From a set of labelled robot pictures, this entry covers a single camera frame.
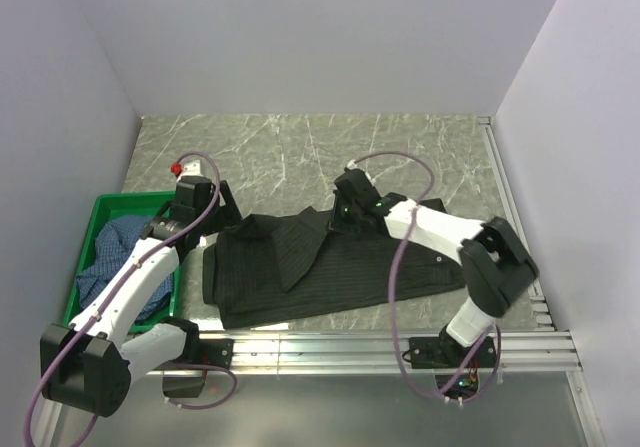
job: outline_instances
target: green basket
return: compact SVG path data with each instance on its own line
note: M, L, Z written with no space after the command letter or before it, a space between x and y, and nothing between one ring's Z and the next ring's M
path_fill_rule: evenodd
M175 192L148 192L134 194L107 194L96 199L87 228L87 235L82 246L80 262L76 273L79 274L93 265L96 260L95 240L107 222L124 215L155 215L162 204L173 200ZM180 267L173 273L173 291L169 305L163 307L154 315L143 322L135 323L129 332L140 333L150 330L158 321L168 316L173 316L177 309L178 291L180 290ZM64 326L68 326L71 320L82 312L75 281L71 286L71 296L62 318Z

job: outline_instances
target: gray marble surface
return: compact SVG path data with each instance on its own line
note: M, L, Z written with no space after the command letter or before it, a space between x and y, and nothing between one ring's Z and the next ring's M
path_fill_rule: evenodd
M185 115L147 116L124 184L125 192L173 190L171 163L183 152L202 150L219 165L243 215L287 215L311 205L332 206L332 181L346 163L367 152L417 154L435 171L430 197L450 213L488 220L504 216L481 128L475 116L429 115ZM399 158L367 162L382 193L415 196L427 181L417 165ZM201 294L202 248L183 265L180 312L201 329L222 328L218 311ZM439 329L466 298L459 290L398 302L401 329ZM501 321L506 329L537 326L527 294ZM389 329L389 307L380 305L293 320L268 328L293 331Z

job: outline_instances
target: cable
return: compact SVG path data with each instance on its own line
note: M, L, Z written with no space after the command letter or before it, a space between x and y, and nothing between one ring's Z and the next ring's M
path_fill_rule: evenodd
M227 392L227 394L220 400L217 400L211 404L205 404L205 405L187 405L187 404L183 404L182 402L178 402L175 399L167 399L167 402L169 402L172 405L175 405L178 408L181 409L186 409L186 410L207 410L207 409L212 409L213 407L217 407L219 405L224 404L227 400L229 400L231 398L231 396L235 393L236 389L238 388L238 377L236 377L236 374L234 374L233 372L231 372L229 369L225 369L224 367L217 367L215 365L206 365L206 364L168 364L169 367L175 367L178 369L190 369L190 370L204 370L204 371L216 371L216 372L224 372L225 374L227 374L229 377L231 377L231 380L233 382L233 385L231 386L231 389L229 389L229 392Z
M402 261L402 257L404 256L404 253L407 250L407 246L409 244L409 239L411 238L411 234L413 233L413 231L416 228L416 224L417 224L417 221L416 221L417 209L420 207L418 204L427 195L429 195L429 192L431 192L431 190L433 189L433 186L435 185L435 175L434 175L433 170L431 169L431 167L429 167L429 165L426 162L424 162L422 159L416 157L415 155L409 154L407 152L398 151L398 150L383 150L383 151L379 151L379 152L374 152L374 153L371 153L371 154L364 155L364 156L362 156L362 157L360 157L358 159L355 159L353 162L355 164L359 164L360 162L362 162L364 160L371 159L371 158L374 158L374 157L379 157L381 155L398 155L398 156L401 156L401 157L405 157L407 159L410 159L410 160L413 160L413 161L417 162L422 167L424 167L424 169L429 173L429 184L427 185L427 188L415 199L416 206L411 211L411 223L409 224L409 228L407 229L406 234L404 235L404 237L400 241L400 244L398 245L398 248L396 249L396 253L393 256L393 261L391 263L391 270L389 272L389 282L388 282L388 287L389 287L388 302L389 302L389 311L390 311L389 312L389 317L390 317L390 323L391 323L391 337L393 339L393 351L394 351L394 354L396 356L396 361L398 363L398 367L400 368L400 373L404 377L404 380L407 383L407 385L409 386L409 388L411 390L413 390L418 396L426 398L426 399L431 399L431 398L436 397L436 398L440 398L440 399L445 399L446 400L446 397L444 395L445 392L447 392L451 388L451 386L460 378L460 376L464 372L464 369L465 369L466 365L469 364L469 362L473 359L473 357L475 356L475 354L478 351L478 349L480 349L480 346L482 345L482 342L484 342L484 339L487 337L487 335L489 335L491 327L489 327L487 330L485 330L485 332L478 338L478 340L471 347L471 349L469 350L469 352L465 356L464 360L460 364L460 367L458 367L458 369L453 374L453 376L449 379L449 381L442 388L437 389L435 391L431 391L431 392L424 392L424 391L420 390L420 388L413 382L413 380L411 380L411 378L409 376L409 373L407 372L407 369L404 366L402 353L400 351L400 336L398 334L398 323L397 323L397 312L396 312L396 283L397 283L398 271L400 270L400 263ZM501 341L501 331L500 331L500 328L498 327L498 325L495 325L495 330L496 330L496 337L497 337L498 345L497 345L497 348L496 348L496 363L495 363L495 365L493 367L493 371L491 372L491 375L490 375L488 381L484 383L483 388L480 389L480 391L478 391L478 393L476 395L474 395L473 397L467 399L466 402L468 402L468 401L476 398L480 394L482 394L484 392L484 390L486 389L486 387L491 383L493 378L496 376L496 373L497 373L498 368L500 366L500 354L501 354L501 350L502 350L502 341Z
M144 262L146 262L149 259L149 257L151 257L153 254L155 254L159 250L169 245L172 245L178 239L180 239L181 237L191 232L200 222L202 222L207 217L207 215L209 215L211 210L213 210L214 206L218 202L218 199L220 198L220 171L218 170L218 166L216 165L215 161L209 155L203 152L190 151L178 157L177 162L181 162L184 158L189 157L191 155L195 155L203 158L209 163L209 165L211 165L211 168L213 169L214 175L216 177L216 184L215 184L215 192L213 194L213 197L211 198L211 202L209 202L209 205L207 205L206 209L204 209L202 214L200 214L200 216L197 219L195 219L193 222L191 222L188 226L186 226L177 234L172 235L168 239L164 240L163 242L159 243L158 245L149 249L147 252L141 255L140 258L138 259L139 265L142 265ZM24 419L24 424L22 426L22 438L27 447L36 447L36 445L33 442L33 437L31 436L31 421L33 420L33 412L36 408L36 403L38 402L38 398L40 397L40 394L46 387L47 382L49 382L49 379L51 379L54 372L56 371L56 369L58 368L62 360L66 357L66 355L71 351L71 349L73 349L73 347L80 341L80 339L84 336L84 334L86 334L91 329L91 327L93 327L93 325L100 319L100 317L105 312L105 310L107 310L107 307L109 307L109 304L116 297L120 289L122 289L122 286L127 282L127 280L129 280L131 275L133 275L133 273L137 269L138 269L138 266L132 265L124 272L122 277L120 277L120 279L113 286L113 289L111 289L111 292L109 292L109 294L105 297L104 301L98 306L95 314L89 319L89 321L82 328L80 328L80 330L76 332L76 334L71 338L69 343L64 346L64 348L60 351L60 353L58 353L58 355L53 359L53 361L51 362L51 364L43 374L42 378L40 379L40 382L38 382L36 390L34 391L33 395L31 396L31 400L29 401L29 405L27 407L27 412ZM82 442L84 442L84 440L87 438L87 436L91 432L91 429L93 429L93 426L96 423L96 420L97 420L96 417L97 416L94 416L91 419L91 422L89 423L89 426L87 427L87 429L82 433L80 438L78 438L78 440L76 440L71 445L71 447L78 447Z

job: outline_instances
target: purple cable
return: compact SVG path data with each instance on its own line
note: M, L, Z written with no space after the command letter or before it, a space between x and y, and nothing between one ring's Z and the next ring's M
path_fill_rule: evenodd
M190 151L178 157L177 162L181 162L185 157L188 157L191 155L202 157L213 168L213 172L216 177L216 184L215 184L215 192L213 194L213 197L211 198L211 202L209 202L209 205L204 210L204 212L202 212L202 214L200 214L200 216L196 220L191 222L187 227L185 227L183 230L181 230L177 234L172 235L168 239L164 240L163 242L159 243L158 245L149 249L147 252L141 255L140 258L138 259L139 264L143 264L147 259L149 259L149 257L151 257L153 254L158 252L160 249L173 244L182 236L191 232L200 222L202 222L207 217L207 215L209 215L209 212L211 212L213 207L216 205L216 202L218 202L218 199L220 198L220 171L218 170L218 166L216 165L215 161L209 155L203 152ZM91 327L93 327L93 325L97 321L97 317L101 316L104 313L104 311L107 310L107 307L109 307L109 304L111 304L111 302L113 301L115 296L118 294L120 289L122 289L122 286L127 282L127 280L129 280L129 278L131 277L131 275L133 275L133 273L137 270L137 268L138 267L136 267L135 265L132 265L131 267L129 267L129 269L125 271L122 277L120 277L120 279L113 286L113 289L111 290L111 292L109 292L109 294L105 297L104 301L96 309L97 316L91 317L91 319L80 330L78 330L78 332L76 332L76 334L71 338L69 343L65 345L64 348L60 351L60 353L55 357L55 359L53 359L53 361L51 362L51 365L49 365L44 375L40 379L40 382L38 382L36 390L34 391L33 395L31 396L31 400L29 401L29 405L27 407L27 413L24 419L24 424L22 426L22 438L24 440L25 446L36 447L36 445L33 442L33 437L31 436L31 421L33 420L33 412L36 408L36 403L38 402L38 398L40 397L40 394L42 393L45 386L47 385L47 382L53 376L53 373L56 371L56 369L62 362L62 359L64 359L65 356L69 353L69 351L71 351L71 349L80 341L82 336L86 334L91 329ZM71 447L78 447L80 444L82 444L82 442L84 442L84 440L87 438L87 436L91 432L91 429L93 429L93 426L95 425L96 420L97 420L97 416L94 416L91 419L91 422L89 423L89 426L87 427L87 429L82 433L80 438L78 438L78 440L76 440L71 445Z
M424 162L422 159L416 157L415 155L409 154L407 152L398 151L398 150L383 150L383 151L380 151L380 152L374 152L374 153L371 153L371 154L364 155L364 156L354 160L354 163L359 164L360 162L362 162L364 160L371 159L373 157L378 157L378 156L381 156L381 155L398 155L398 156L401 156L401 157L406 157L407 159L411 159L411 160L417 162L418 164L420 164L422 167L424 167L425 170L429 173L429 185L415 199L416 204L418 204L427 195L429 195L429 192L431 192L431 190L433 189L433 186L435 184L435 175L433 173L433 170L431 170L431 167L429 167L429 165L426 162ZM453 384L458 381L458 379L460 378L460 376L464 372L467 364L473 359L473 357L475 356L475 354L478 351L478 349L480 349L480 346L481 346L482 342L487 337L487 335L489 335L489 332L491 331L491 327L489 327L480 336L480 338L478 338L478 340L471 347L471 349L469 350L469 352L465 356L464 360L460 364L460 367L458 367L458 369L453 374L453 376L449 379L449 381L444 386L442 386L442 388L437 389L435 391L431 391L431 392L424 392L424 391L420 390L420 388L418 388L418 386L413 382L413 380L411 380L411 377L409 376L409 373L407 372L407 369L404 366L404 362L402 360L402 353L400 351L400 336L398 334L398 323L397 323L397 312L396 312L396 283L397 283L397 278L398 278L398 272L400 270L400 263L402 262L402 257L404 256L404 253L407 250L407 246L409 244L409 239L411 238L411 234L413 233L413 231L416 228L417 207L418 206L416 205L416 208L414 208L412 210L412 212L411 212L411 223L409 224L409 228L407 229L407 233L404 235L404 237L400 241L400 245L398 245L398 248L396 249L396 253L393 256L393 261L391 263L391 270L389 271L389 283L388 283L389 297L388 297L388 302L389 302L389 317L390 317L390 323L391 323L391 337L393 339L393 350L394 350L394 354L396 356L396 361L398 362L398 367L400 368L400 373L404 377L404 379L405 379L407 385L409 386L409 388L413 392L415 392L418 396L423 397L425 399L431 399L431 398L434 398L434 397L437 397L437 398L440 398L440 399L445 399L446 397L445 397L444 393L447 392L453 386ZM487 388L487 386L491 383L493 378L496 376L496 373L498 372L498 368L500 366L501 350L502 350L502 339L501 339L500 328L497 325L495 325L495 330L496 330L496 337L497 337L498 345L496 346L496 363L495 363L495 365L493 367L493 371L491 372L491 375L489 376L489 379L487 380L487 382L484 383L482 388L473 397L470 397L469 399L465 400L464 402L469 402L470 400L475 399L480 394L482 394L485 391L485 389Z
M205 404L205 405L187 405L187 404L183 404L182 402L178 402L175 399L169 399L169 403L172 405L175 405L176 407L180 407L181 409L186 409L186 410L207 410L207 409L212 409L213 407L217 407L219 405L224 404L227 400L229 400L231 398L231 396L235 393L236 389L238 388L238 378L236 377L236 374L234 374L233 372L231 372L229 369L225 369L224 367L217 367L215 365L206 365L206 364L200 364L200 365L192 365L192 364L167 364L168 367L175 367L178 369L188 369L188 370L208 370L208 371L215 371L215 372L224 372L225 374L227 374L229 377L231 377L231 380L233 382L233 385L231 386L231 389L229 389L229 392L227 392L227 394L221 398L220 400L217 400L211 404Z

